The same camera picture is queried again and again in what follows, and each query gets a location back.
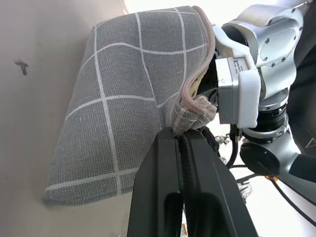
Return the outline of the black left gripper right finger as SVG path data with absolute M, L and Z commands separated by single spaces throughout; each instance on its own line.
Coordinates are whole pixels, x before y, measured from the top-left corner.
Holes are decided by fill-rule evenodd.
M 259 237 L 234 176 L 201 133 L 178 139 L 189 237 Z

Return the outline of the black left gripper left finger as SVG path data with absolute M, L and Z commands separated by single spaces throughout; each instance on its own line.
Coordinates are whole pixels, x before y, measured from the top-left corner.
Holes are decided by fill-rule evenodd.
M 134 180 L 127 237 L 180 237 L 178 142 L 171 128 L 157 133 Z

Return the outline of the grey plaid fabric pouch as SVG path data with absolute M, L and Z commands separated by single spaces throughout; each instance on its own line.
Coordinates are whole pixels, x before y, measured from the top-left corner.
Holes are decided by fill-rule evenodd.
M 83 205 L 129 193 L 155 136 L 207 125 L 198 91 L 215 36 L 198 6 L 136 12 L 98 24 L 87 43 L 44 199 Z

